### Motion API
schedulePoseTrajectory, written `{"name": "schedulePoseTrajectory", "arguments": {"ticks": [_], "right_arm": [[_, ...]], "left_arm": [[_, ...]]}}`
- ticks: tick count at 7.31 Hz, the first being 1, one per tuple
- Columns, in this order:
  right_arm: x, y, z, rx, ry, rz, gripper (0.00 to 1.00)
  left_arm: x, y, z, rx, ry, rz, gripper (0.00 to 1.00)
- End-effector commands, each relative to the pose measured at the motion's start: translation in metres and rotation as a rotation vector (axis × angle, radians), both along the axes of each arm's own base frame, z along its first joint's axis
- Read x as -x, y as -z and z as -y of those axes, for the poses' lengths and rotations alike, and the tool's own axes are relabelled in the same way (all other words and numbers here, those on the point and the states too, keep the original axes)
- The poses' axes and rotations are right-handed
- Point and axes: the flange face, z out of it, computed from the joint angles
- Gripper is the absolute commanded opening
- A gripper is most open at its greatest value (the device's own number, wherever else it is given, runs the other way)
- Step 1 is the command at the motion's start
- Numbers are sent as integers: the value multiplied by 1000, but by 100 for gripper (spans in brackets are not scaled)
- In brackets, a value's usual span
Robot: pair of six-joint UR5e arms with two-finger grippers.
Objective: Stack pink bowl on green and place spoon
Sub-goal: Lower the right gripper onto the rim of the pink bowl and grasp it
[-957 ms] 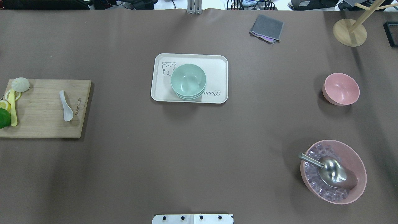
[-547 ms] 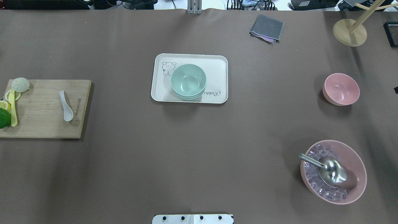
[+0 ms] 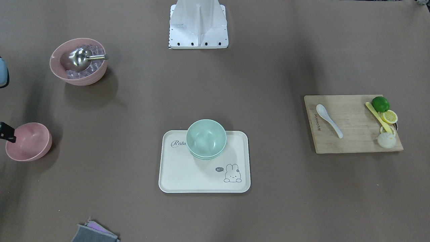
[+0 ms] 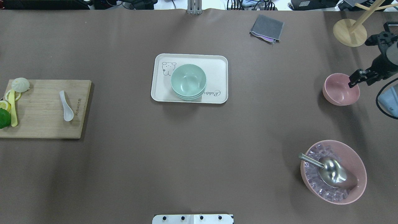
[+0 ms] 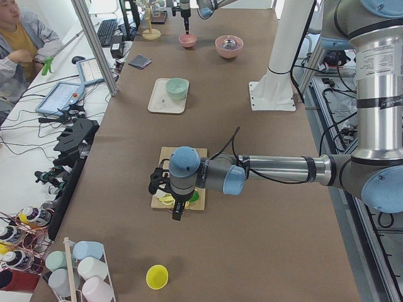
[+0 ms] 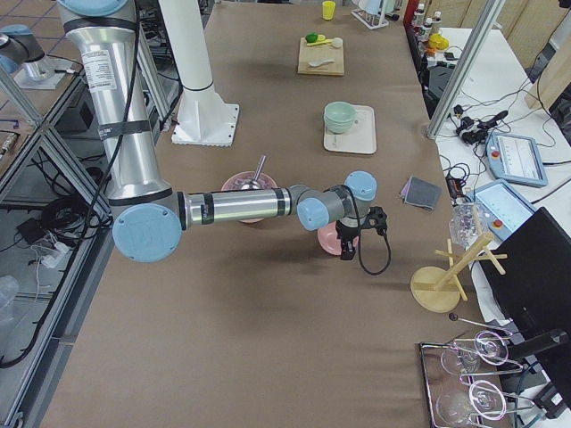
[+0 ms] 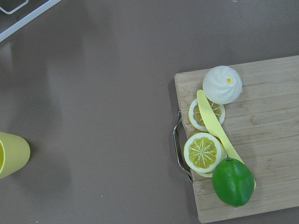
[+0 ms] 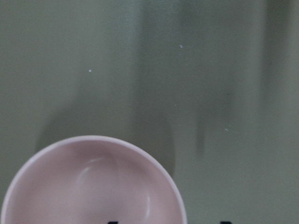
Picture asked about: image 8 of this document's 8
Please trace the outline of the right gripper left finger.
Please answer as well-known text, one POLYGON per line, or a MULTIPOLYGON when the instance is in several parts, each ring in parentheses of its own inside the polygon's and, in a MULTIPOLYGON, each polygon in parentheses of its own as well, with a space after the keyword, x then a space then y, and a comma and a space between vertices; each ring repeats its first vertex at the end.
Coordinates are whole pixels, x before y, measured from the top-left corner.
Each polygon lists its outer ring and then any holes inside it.
POLYGON ((109 221, 107 224, 118 224, 119 221, 109 221))

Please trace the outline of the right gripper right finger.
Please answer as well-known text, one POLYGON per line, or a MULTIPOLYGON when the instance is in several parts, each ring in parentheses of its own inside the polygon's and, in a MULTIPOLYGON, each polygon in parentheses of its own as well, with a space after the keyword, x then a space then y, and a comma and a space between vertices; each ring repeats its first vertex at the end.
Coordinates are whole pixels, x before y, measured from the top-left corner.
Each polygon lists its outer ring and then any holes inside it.
POLYGON ((220 221, 220 224, 232 224, 232 222, 225 220, 225 221, 220 221))

